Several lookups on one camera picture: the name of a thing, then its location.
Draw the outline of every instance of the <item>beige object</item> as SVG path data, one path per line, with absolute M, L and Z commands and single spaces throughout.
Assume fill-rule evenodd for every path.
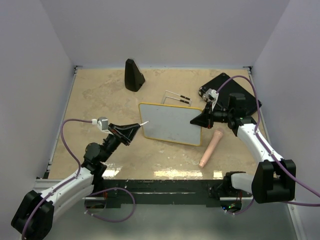
M 203 109 L 206 102 L 198 89 L 214 77 L 225 72 L 229 76 L 248 76 L 245 69 L 141 69 L 145 83 L 137 92 L 125 88 L 124 69 L 79 69 L 73 84 L 64 119 L 90 120 L 107 117 L 117 125 L 140 123 L 138 105 L 141 102 L 159 104 L 164 92 L 170 90 L 192 99 L 192 107 Z M 250 84 L 242 78 L 235 81 L 252 93 Z M 165 104 L 186 106 L 185 103 L 167 99 Z M 105 163 L 103 175 L 110 179 L 213 179 L 214 172 L 224 176 L 230 171 L 254 174 L 257 164 L 246 145 L 234 135 L 226 123 L 214 123 L 221 127 L 224 136 L 214 150 L 214 161 L 206 167 L 198 166 L 209 145 L 214 129 L 202 129 L 202 145 L 191 146 L 147 139 L 140 129 L 130 146 L 123 144 Z M 64 128 L 65 141 L 72 152 L 83 162 L 89 143 L 103 142 L 107 135 L 89 123 L 70 122 Z M 59 137 L 50 168 L 50 179 L 64 179 L 77 169 Z
M 223 137 L 223 135 L 224 130 L 221 127 L 214 131 L 213 137 L 199 162 L 200 168 L 203 168 L 207 164 L 208 160 L 210 159 L 212 153 L 214 152 L 218 142 Z

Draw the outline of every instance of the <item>white enclosure wall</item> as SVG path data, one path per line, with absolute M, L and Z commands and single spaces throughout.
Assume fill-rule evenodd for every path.
M 0 1 L 0 239 L 48 164 L 72 64 L 39 0 Z
M 252 66 L 289 0 L 41 0 L 86 67 Z
M 293 159 L 297 178 L 320 190 L 320 2 L 291 0 L 253 67 L 274 148 Z M 296 186 L 299 202 L 319 198 Z M 320 238 L 318 207 L 299 207 L 309 240 Z

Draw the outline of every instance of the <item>purple wire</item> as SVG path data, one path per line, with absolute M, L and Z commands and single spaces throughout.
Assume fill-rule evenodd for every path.
M 236 76 L 232 76 L 230 77 L 227 81 L 225 81 L 220 87 L 219 89 L 216 91 L 217 93 L 219 93 L 219 91 L 228 83 L 230 82 L 232 79 L 234 78 L 243 78 L 245 80 L 247 80 L 253 90 L 254 93 L 254 97 L 255 97 L 255 103 L 256 103 L 256 109 L 257 109 L 257 113 L 258 113 L 258 121 L 257 124 L 255 125 L 254 128 L 254 132 L 256 137 L 258 138 L 259 142 L 264 146 L 264 148 L 267 150 L 267 152 L 271 155 L 272 159 L 279 165 L 279 167 L 292 179 L 294 180 L 297 184 L 299 184 L 300 186 L 304 187 L 305 189 L 309 190 L 311 193 L 315 194 L 317 197 L 320 198 L 320 193 L 317 192 L 316 190 L 312 189 L 311 187 L 309 187 L 308 185 L 306 185 L 305 183 L 303 183 L 302 181 L 300 181 L 299 179 L 297 179 L 296 177 L 294 177 L 281 163 L 280 161 L 275 157 L 274 154 L 272 154 L 271 150 L 268 148 L 268 146 L 264 143 L 264 141 L 262 140 L 262 138 L 259 136 L 259 134 L 257 133 L 257 129 L 259 127 L 260 121 L 261 121 L 261 113 L 260 113 L 260 107 L 259 107 L 259 102 L 258 102 L 258 95 L 257 95 L 257 91 L 255 86 L 253 85 L 253 83 L 245 76 L 242 75 L 236 75 Z M 298 205 L 298 206 L 306 206 L 306 207 L 320 207 L 319 203 L 303 203 L 303 202 L 294 202 L 294 201 L 286 201 L 285 203 L 287 204 L 292 204 L 292 205 Z
M 95 193 L 92 193 L 91 195 L 89 196 L 95 196 L 95 195 L 98 195 L 98 194 L 102 194 L 104 192 L 108 192 L 108 191 L 111 191 L 111 190 L 121 190 L 121 191 L 125 191 L 127 194 L 129 194 L 129 196 L 131 197 L 132 199 L 132 204 L 133 204 L 133 207 L 132 207 L 132 211 L 130 212 L 130 214 L 128 216 L 126 216 L 125 218 L 122 218 L 122 219 L 119 219 L 119 220 L 113 220 L 113 219 L 108 219 L 108 218 L 105 218 L 103 216 L 99 216 L 99 215 L 95 215 L 93 213 L 91 213 L 86 206 L 84 206 L 86 212 L 88 212 L 92 217 L 96 218 L 96 219 L 100 219 L 100 220 L 103 220 L 105 222 L 109 222 L 109 223 L 121 223 L 125 220 L 127 220 L 128 218 L 130 218 L 135 210 L 136 210 L 136 201 L 135 201 L 135 198 L 134 196 L 132 195 L 131 192 L 129 192 L 127 189 L 124 189 L 124 188 L 121 188 L 121 187 L 112 187 L 112 188 L 108 188 L 108 189 L 104 189 L 102 191 L 97 191 Z
M 52 196 L 58 189 L 60 189 L 61 187 L 63 187 L 64 185 L 70 183 L 72 180 L 74 180 L 80 173 L 80 170 L 81 170 L 81 164 L 80 164 L 80 161 L 77 159 L 77 157 L 72 153 L 72 151 L 70 150 L 70 148 L 68 147 L 67 143 L 66 143 L 66 140 L 65 140 L 65 137 L 64 137 L 64 125 L 67 123 L 67 122 L 70 122 L 70 121 L 76 121 L 76 122 L 82 122 L 82 123 L 92 123 L 92 121 L 88 121 L 88 120 L 81 120 L 81 119 L 75 119 L 75 118 L 71 118 L 71 119 L 67 119 L 67 120 L 64 120 L 62 125 L 61 125 L 61 128 L 60 128 L 60 135 L 61 135 L 61 139 L 62 139 L 62 142 L 63 142 L 63 145 L 65 146 L 66 150 L 71 154 L 71 156 L 76 160 L 76 162 L 78 163 L 78 170 L 76 172 L 76 175 L 71 177 L 70 179 L 68 179 L 67 181 L 61 183 L 60 185 L 58 185 L 55 189 L 52 190 L 52 192 L 49 192 L 39 203 L 38 205 L 33 209 L 33 211 L 31 212 L 30 216 L 28 217 L 28 219 L 26 220 L 25 224 L 24 224 L 24 227 L 23 227 L 23 230 L 22 230 L 22 234 L 21 234 L 21 239 L 22 240 L 25 240 L 26 239 L 26 231 L 27 231 L 27 228 L 30 224 L 30 221 L 31 219 L 33 218 L 33 216 L 36 214 L 36 211 L 41 207 L 41 205 L 50 197 Z
M 64 136 L 64 125 L 67 122 L 71 122 L 71 121 L 81 122 L 81 123 L 88 123 L 88 124 L 92 123 L 92 121 L 91 120 L 81 120 L 81 119 L 76 119 L 76 118 L 70 118 L 70 119 L 64 120 L 62 125 L 61 125 L 61 129 L 60 129 L 61 140 L 62 140 L 63 145 L 65 146 L 65 149 L 69 152 L 69 154 L 74 158 L 74 160 L 78 164 L 78 170 L 76 172 L 76 177 L 78 177 L 78 175 L 80 173 L 80 170 L 81 170 L 81 163 L 80 163 L 79 159 L 76 157 L 76 155 L 74 155 L 74 153 L 70 150 L 69 146 L 66 143 L 65 136 Z

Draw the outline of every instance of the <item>purple cable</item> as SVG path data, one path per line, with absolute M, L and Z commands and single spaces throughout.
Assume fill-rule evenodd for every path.
M 22 230 L 22 234 L 21 234 L 21 239 L 22 240 L 25 240 L 26 239 L 26 231 L 27 231 L 27 228 L 30 224 L 30 221 L 31 219 L 33 218 L 33 216 L 36 214 L 36 211 L 41 207 L 41 205 L 50 197 L 52 196 L 58 189 L 60 189 L 61 187 L 63 187 L 64 185 L 70 183 L 72 180 L 74 180 L 80 173 L 80 170 L 81 170 L 81 164 L 80 164 L 80 161 L 77 159 L 77 157 L 72 153 L 72 151 L 70 150 L 70 148 L 68 147 L 67 143 L 66 143 L 66 140 L 65 140 L 65 137 L 64 137 L 64 125 L 65 123 L 67 122 L 70 122 L 70 121 L 76 121 L 76 122 L 82 122 L 82 123 L 92 123 L 92 121 L 87 121 L 87 120 L 81 120 L 81 119 L 75 119 L 75 118 L 71 118 L 71 119 L 67 119 L 67 120 L 64 120 L 62 125 L 61 125 L 61 128 L 60 128 L 60 135 L 61 135 L 61 140 L 63 142 L 63 145 L 65 146 L 66 150 L 71 154 L 71 156 L 76 160 L 76 162 L 78 163 L 78 170 L 76 172 L 76 176 L 73 176 L 71 177 L 69 180 L 61 183 L 60 185 L 58 185 L 55 189 L 52 190 L 52 192 L 48 193 L 39 203 L 38 205 L 33 209 L 33 211 L 31 212 L 30 216 L 28 217 L 28 219 L 26 220 L 25 222 L 25 225 L 23 227 L 23 230 Z
M 98 194 L 102 194 L 104 192 L 108 192 L 108 191 L 111 191 L 111 190 L 121 190 L 121 191 L 125 191 L 127 194 L 130 195 L 130 197 L 132 198 L 132 203 L 133 203 L 133 207 L 132 207 L 132 211 L 130 212 L 130 214 L 128 216 L 126 216 L 125 218 L 122 218 L 122 219 L 119 219 L 119 220 L 113 220 L 113 219 L 108 219 L 108 218 L 105 218 L 103 216 L 99 216 L 99 215 L 95 215 L 93 213 L 91 213 L 86 206 L 84 206 L 86 212 L 88 212 L 92 217 L 96 218 L 96 219 L 100 219 L 100 220 L 103 220 L 105 222 L 109 222 L 109 223 L 121 223 L 125 220 L 127 220 L 128 218 L 130 218 L 135 210 L 136 210 L 136 201 L 135 201 L 135 198 L 134 196 L 132 195 L 131 192 L 129 192 L 127 189 L 124 189 L 124 188 L 121 188 L 121 187 L 112 187 L 112 188 L 108 188 L 108 189 L 105 189 L 105 190 L 102 190 L 102 191 L 97 191 L 95 193 L 92 193 L 91 195 L 89 196 L 95 196 L 95 195 L 98 195 Z
M 71 121 L 81 122 L 81 123 L 88 123 L 88 124 L 91 124 L 92 121 L 91 120 L 81 120 L 81 119 L 76 119 L 76 118 L 70 118 L 70 119 L 64 120 L 62 125 L 61 125 L 61 129 L 60 129 L 61 140 L 62 140 L 63 145 L 65 146 L 65 149 L 69 152 L 69 154 L 74 158 L 74 160 L 78 164 L 78 171 L 76 172 L 76 177 L 78 177 L 78 175 L 80 173 L 80 170 L 81 170 L 81 163 L 80 163 L 79 159 L 76 157 L 76 155 L 74 155 L 74 153 L 68 147 L 68 145 L 66 143 L 66 140 L 65 140 L 65 136 L 64 136 L 64 125 L 67 122 L 71 122 Z
M 261 121 L 261 113 L 260 113 L 260 107 L 259 107 L 259 102 L 258 102 L 258 95 L 257 95 L 257 91 L 255 86 L 253 85 L 253 83 L 245 76 L 242 75 L 236 75 L 236 76 L 232 76 L 230 77 L 227 81 L 225 81 L 217 90 L 217 93 L 219 93 L 219 91 L 228 83 L 230 82 L 232 79 L 234 78 L 243 78 L 245 80 L 247 80 L 253 90 L 254 93 L 254 97 L 255 97 L 255 103 L 256 103 L 256 109 L 258 112 L 258 121 L 257 124 L 255 125 L 254 128 L 254 132 L 255 135 L 257 137 L 257 139 L 259 140 L 259 142 L 264 146 L 264 148 L 267 150 L 267 152 L 271 155 L 272 159 L 279 165 L 279 167 L 292 179 L 294 180 L 297 184 L 301 185 L 302 187 L 304 187 L 305 189 L 309 190 L 310 192 L 312 192 L 313 194 L 315 194 L 317 197 L 320 198 L 320 193 L 317 192 L 316 190 L 312 189 L 311 187 L 307 186 L 305 183 L 303 183 L 302 181 L 298 180 L 297 178 L 295 178 L 281 163 L 280 161 L 272 154 L 271 150 L 268 148 L 268 146 L 264 143 L 264 141 L 262 140 L 262 138 L 259 136 L 259 134 L 257 133 L 257 129 L 259 127 L 260 121 Z M 298 206 L 306 206 L 306 207 L 320 207 L 320 203 L 302 203 L 302 202 L 294 202 L 294 201 L 286 201 L 285 203 L 287 204 L 292 204 L 292 205 L 298 205 Z

